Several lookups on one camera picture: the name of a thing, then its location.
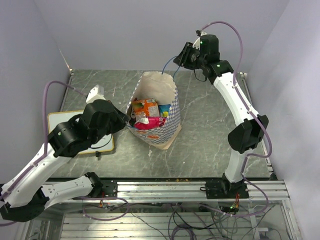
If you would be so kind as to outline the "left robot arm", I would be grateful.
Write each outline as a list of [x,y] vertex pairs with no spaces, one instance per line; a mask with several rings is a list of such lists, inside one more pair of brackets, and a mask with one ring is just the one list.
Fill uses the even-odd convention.
[[38,153],[10,182],[0,188],[3,220],[28,222],[53,205],[73,198],[98,198],[103,183],[94,172],[58,184],[46,181],[78,153],[115,134],[129,122],[127,114],[109,100],[88,103],[82,114],[59,123],[47,136]]

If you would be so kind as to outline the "blue checkered paper bag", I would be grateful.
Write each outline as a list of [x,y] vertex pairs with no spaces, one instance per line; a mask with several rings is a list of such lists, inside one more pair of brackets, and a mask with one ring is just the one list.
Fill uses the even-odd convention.
[[175,75],[145,71],[138,80],[126,113],[133,135],[160,150],[167,150],[182,129]]

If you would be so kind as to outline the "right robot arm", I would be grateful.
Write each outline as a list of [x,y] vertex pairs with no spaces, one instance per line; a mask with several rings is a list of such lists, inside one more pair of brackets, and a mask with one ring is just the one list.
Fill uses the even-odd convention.
[[188,70],[201,70],[204,77],[219,91],[233,116],[235,128],[228,134],[231,155],[222,177],[201,188],[207,198],[247,198],[247,185],[242,177],[245,156],[251,154],[264,137],[269,124],[250,104],[236,79],[230,63],[220,59],[219,39],[199,32],[198,39],[187,42],[173,62]]

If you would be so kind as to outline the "orange snack packet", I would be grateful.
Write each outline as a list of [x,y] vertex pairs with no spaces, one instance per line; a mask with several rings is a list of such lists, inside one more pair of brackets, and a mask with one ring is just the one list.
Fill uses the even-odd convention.
[[145,117],[159,117],[159,107],[155,99],[137,99],[132,102],[132,110],[136,120]]

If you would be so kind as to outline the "red chips packet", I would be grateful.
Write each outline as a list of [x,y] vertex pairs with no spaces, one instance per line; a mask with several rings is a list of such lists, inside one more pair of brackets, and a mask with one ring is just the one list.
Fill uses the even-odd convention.
[[137,120],[133,127],[138,130],[151,130],[162,127],[166,122],[166,117],[146,116]]

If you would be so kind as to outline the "colourful candy packet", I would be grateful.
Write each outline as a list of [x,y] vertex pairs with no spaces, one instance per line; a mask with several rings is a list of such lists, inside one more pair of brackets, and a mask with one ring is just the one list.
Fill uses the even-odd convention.
[[170,104],[158,105],[159,116],[162,118],[167,118],[170,112]]

